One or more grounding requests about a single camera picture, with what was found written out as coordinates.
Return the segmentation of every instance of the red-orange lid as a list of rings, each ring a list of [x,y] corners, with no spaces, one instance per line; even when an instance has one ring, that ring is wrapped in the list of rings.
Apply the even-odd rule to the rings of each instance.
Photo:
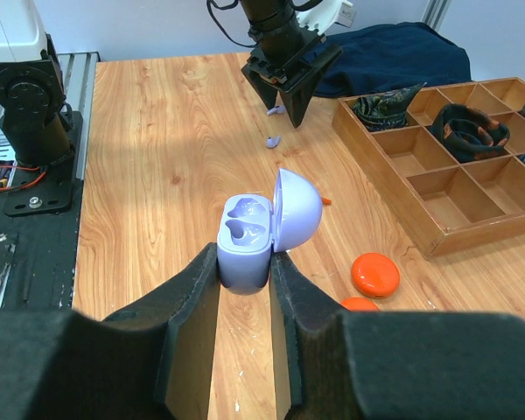
[[[376,304],[364,297],[349,297],[341,305],[350,311],[379,311]]]
[[[399,269],[385,255],[370,252],[353,262],[353,284],[370,298],[386,298],[396,290],[400,280]]]

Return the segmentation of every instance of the black table surface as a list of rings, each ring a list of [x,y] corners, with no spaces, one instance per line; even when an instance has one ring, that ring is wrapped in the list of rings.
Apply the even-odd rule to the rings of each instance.
[[[69,211],[16,218],[4,214],[0,194],[0,309],[72,306],[82,193],[76,180]]]

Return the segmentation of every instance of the wood grain surface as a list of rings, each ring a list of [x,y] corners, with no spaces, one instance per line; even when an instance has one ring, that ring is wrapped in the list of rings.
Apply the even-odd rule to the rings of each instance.
[[[502,311],[525,318],[525,235],[426,262],[333,132],[336,101],[304,123],[266,116],[240,68],[246,54],[100,63],[94,89],[74,308],[94,319],[140,298],[214,242],[227,198],[271,197],[277,169],[332,199],[290,255],[331,297],[358,293],[354,258],[398,265],[384,311]],[[268,136],[282,136],[273,150]],[[275,413],[268,288],[220,294],[209,418]]]

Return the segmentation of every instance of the screw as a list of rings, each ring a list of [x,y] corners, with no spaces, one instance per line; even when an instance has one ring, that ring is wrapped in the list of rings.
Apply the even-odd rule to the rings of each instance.
[[[39,197],[31,197],[29,199],[29,208],[39,208],[43,205],[43,201]]]

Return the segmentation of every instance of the wooden tray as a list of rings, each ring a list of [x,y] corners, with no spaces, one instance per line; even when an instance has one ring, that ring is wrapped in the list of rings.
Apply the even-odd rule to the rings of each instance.
[[[332,126],[422,254],[440,256],[525,234],[525,82],[501,79],[422,89],[409,126],[370,133],[339,100]],[[429,132],[448,103],[505,123],[507,155],[460,164]]]

